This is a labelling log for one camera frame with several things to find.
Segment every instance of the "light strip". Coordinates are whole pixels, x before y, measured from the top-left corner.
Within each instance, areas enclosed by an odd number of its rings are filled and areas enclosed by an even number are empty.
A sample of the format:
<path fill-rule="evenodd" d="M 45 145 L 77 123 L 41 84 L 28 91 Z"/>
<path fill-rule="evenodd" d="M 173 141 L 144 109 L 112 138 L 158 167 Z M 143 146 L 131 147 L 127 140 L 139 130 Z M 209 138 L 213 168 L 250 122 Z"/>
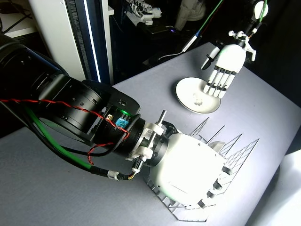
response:
<path fill-rule="evenodd" d="M 92 46 L 92 52 L 93 52 L 95 66 L 96 66 L 97 78 L 98 78 L 98 81 L 100 82 L 100 74 L 99 74 L 99 70 L 98 70 L 98 63 L 97 63 L 97 58 L 96 58 L 96 53 L 95 53 L 94 40 L 93 40 L 92 29 L 91 29 L 91 24 L 90 24 L 87 0 L 84 0 L 84 6 L 85 6 L 87 23 L 88 23 L 89 36 L 90 36 L 90 41 L 91 41 L 91 46 Z"/>

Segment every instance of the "gray table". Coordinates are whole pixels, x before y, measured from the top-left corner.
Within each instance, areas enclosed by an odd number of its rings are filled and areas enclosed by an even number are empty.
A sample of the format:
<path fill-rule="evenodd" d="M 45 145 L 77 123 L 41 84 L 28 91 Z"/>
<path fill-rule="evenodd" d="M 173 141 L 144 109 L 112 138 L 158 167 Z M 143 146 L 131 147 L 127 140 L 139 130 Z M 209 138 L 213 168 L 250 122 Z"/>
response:
<path fill-rule="evenodd" d="M 246 68 L 216 112 L 201 115 L 182 107 L 174 85 L 185 77 L 206 79 L 212 67 L 201 71 L 200 65 L 212 48 L 206 44 L 115 86 L 139 102 L 146 121 L 156 121 L 167 109 L 166 120 L 184 133 L 210 116 L 205 138 L 222 125 L 226 127 L 220 140 L 243 133 L 237 148 L 260 138 L 206 223 L 177 221 L 145 184 L 147 170 L 131 182 L 90 175 L 52 154 L 24 128 L 0 140 L 0 225 L 244 225 L 301 125 L 301 109 Z M 88 149 L 53 135 L 63 145 Z M 115 154 L 94 162 L 121 172 L 131 166 Z"/>

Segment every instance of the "green cable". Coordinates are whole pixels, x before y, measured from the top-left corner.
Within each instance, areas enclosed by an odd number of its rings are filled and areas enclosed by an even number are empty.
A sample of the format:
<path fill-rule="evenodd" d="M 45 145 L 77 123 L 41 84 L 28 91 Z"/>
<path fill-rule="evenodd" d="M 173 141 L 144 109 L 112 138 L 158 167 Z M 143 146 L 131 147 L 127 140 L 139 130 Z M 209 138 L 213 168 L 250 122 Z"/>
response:
<path fill-rule="evenodd" d="M 220 0 L 220 2 L 216 5 L 216 7 L 214 8 L 214 10 L 210 13 L 210 15 L 207 17 L 207 19 L 205 20 L 205 22 L 203 23 L 203 25 L 201 26 L 201 28 L 198 30 L 197 34 L 200 33 L 200 31 L 204 28 L 204 26 L 206 25 L 206 23 L 208 22 L 208 20 L 210 19 L 210 17 L 212 16 L 213 13 L 215 13 L 215 11 L 218 9 L 218 7 L 221 5 L 223 0 Z"/>
<path fill-rule="evenodd" d="M 68 152 L 67 150 L 65 150 L 64 148 L 62 148 L 51 137 L 51 135 L 48 133 L 48 131 L 43 127 L 42 123 L 39 121 L 39 119 L 37 118 L 37 116 L 32 112 L 32 110 L 30 110 L 28 108 L 26 108 L 25 110 L 28 113 L 28 115 L 31 117 L 31 119 L 33 120 L 34 124 L 37 125 L 37 127 L 41 130 L 41 132 L 44 134 L 45 138 L 51 143 L 51 145 L 53 145 L 53 147 L 55 147 L 60 153 L 62 153 L 63 155 L 65 155 L 67 158 L 72 159 L 73 161 L 75 161 L 76 163 L 80 164 L 84 168 L 87 168 L 88 170 L 91 168 L 92 165 L 90 165 L 89 163 L 81 160 L 80 158 L 76 157 L 75 155 L 71 154 L 70 152 Z"/>
<path fill-rule="evenodd" d="M 260 18 L 259 18 L 259 22 L 261 22 L 262 19 L 263 19 L 263 15 L 264 15 L 264 12 L 265 12 L 265 8 L 267 7 L 267 4 L 268 4 L 268 0 L 264 0 L 264 4 L 263 4 L 263 8 L 262 8 L 261 15 L 260 15 Z"/>

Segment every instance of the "wire rack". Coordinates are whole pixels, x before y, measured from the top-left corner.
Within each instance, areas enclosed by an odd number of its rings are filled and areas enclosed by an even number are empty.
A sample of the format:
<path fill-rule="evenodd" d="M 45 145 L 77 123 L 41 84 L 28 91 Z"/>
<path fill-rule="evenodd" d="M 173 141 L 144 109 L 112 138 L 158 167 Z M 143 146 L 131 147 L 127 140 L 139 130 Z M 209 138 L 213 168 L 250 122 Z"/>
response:
<path fill-rule="evenodd" d="M 219 189 L 210 189 L 207 193 L 207 197 L 204 197 L 198 204 L 186 206 L 165 196 L 159 191 L 157 186 L 153 184 L 153 182 L 150 180 L 150 177 L 146 178 L 147 185 L 164 203 L 168 210 L 180 221 L 206 222 L 209 214 L 214 211 L 216 204 L 227 191 L 231 182 L 238 174 L 240 168 L 243 166 L 244 162 L 259 141 L 259 139 L 256 139 L 237 151 L 237 149 L 235 150 L 233 146 L 240 139 L 242 134 L 239 134 L 227 143 L 215 141 L 217 135 L 222 131 L 224 126 L 219 129 L 213 137 L 206 141 L 203 136 L 200 135 L 200 132 L 208 120 L 209 118 L 203 121 L 195 130 L 191 132 L 190 136 L 209 145 L 225 159 L 225 166 L 221 171 L 220 178 L 218 178 L 216 181 L 216 183 L 220 185 Z"/>

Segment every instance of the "plate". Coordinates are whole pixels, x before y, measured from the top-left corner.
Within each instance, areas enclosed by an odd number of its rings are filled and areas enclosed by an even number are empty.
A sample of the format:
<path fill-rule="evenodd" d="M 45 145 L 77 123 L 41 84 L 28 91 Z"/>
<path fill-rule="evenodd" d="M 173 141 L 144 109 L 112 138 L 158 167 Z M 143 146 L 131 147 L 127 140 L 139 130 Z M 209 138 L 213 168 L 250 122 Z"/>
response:
<path fill-rule="evenodd" d="M 185 78 L 178 82 L 176 94 L 180 103 L 195 113 L 212 113 L 221 105 L 221 99 L 210 96 L 202 90 L 206 81 L 199 78 Z"/>

